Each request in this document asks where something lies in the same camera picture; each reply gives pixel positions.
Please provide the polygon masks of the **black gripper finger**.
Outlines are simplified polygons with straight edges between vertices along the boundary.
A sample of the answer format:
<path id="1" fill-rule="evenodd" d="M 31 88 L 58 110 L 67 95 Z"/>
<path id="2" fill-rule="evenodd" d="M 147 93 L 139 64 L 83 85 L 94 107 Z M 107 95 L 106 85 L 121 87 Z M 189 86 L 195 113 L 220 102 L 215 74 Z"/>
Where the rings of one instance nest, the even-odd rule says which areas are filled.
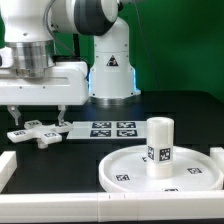
<path id="1" fill-rule="evenodd" d="M 58 111 L 59 111 L 59 114 L 58 114 L 58 117 L 57 117 L 58 125 L 62 126 L 64 124 L 64 115 L 65 115 L 65 112 L 66 112 L 66 106 L 65 105 L 58 105 Z"/>
<path id="2" fill-rule="evenodd" d="M 19 118 L 21 116 L 21 113 L 18 110 L 18 107 L 16 105 L 8 105 L 7 106 L 8 112 L 12 115 L 12 117 L 15 120 L 15 125 L 19 125 Z"/>

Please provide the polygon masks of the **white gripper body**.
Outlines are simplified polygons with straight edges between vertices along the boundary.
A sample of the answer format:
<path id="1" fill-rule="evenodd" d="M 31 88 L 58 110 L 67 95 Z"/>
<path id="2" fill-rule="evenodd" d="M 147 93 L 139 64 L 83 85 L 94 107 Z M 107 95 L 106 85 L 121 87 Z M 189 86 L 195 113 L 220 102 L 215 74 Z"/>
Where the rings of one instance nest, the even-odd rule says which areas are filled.
<path id="1" fill-rule="evenodd" d="M 87 64 L 57 62 L 44 78 L 19 78 L 12 50 L 0 49 L 0 105 L 83 105 L 88 99 Z"/>

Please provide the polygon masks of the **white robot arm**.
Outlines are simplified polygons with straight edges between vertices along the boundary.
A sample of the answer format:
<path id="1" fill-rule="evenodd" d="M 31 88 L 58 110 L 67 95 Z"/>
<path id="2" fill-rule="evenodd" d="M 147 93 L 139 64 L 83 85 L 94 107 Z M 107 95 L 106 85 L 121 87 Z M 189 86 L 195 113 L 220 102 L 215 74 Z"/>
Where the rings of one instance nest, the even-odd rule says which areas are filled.
<path id="1" fill-rule="evenodd" d="M 66 107 L 92 98 L 119 102 L 140 93 L 129 62 L 129 27 L 119 8 L 133 0 L 0 0 L 5 47 L 0 49 L 0 106 L 15 118 L 22 105 Z M 94 64 L 58 57 L 55 34 L 94 38 Z"/>

